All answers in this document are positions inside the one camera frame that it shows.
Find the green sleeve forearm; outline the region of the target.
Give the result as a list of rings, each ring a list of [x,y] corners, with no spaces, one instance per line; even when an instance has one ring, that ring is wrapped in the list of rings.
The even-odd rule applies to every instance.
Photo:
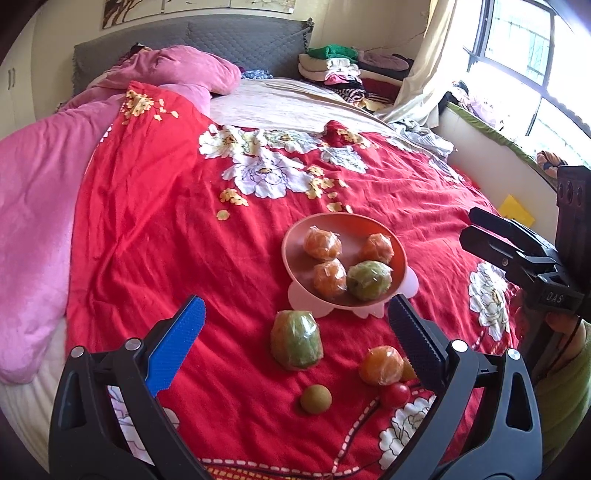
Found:
[[[541,417],[543,465],[554,461],[590,408],[590,324],[583,321],[581,351],[561,369],[541,380],[535,391]]]

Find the person's right hand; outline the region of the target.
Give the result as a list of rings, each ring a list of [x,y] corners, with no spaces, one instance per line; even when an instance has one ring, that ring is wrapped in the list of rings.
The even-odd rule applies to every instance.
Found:
[[[528,329],[537,321],[533,311],[526,307],[524,291],[519,290],[510,301],[510,312],[520,327]],[[585,323],[576,315],[549,311],[544,322],[561,336],[558,352],[553,355],[548,372],[554,373],[575,359],[586,345],[587,329]]]

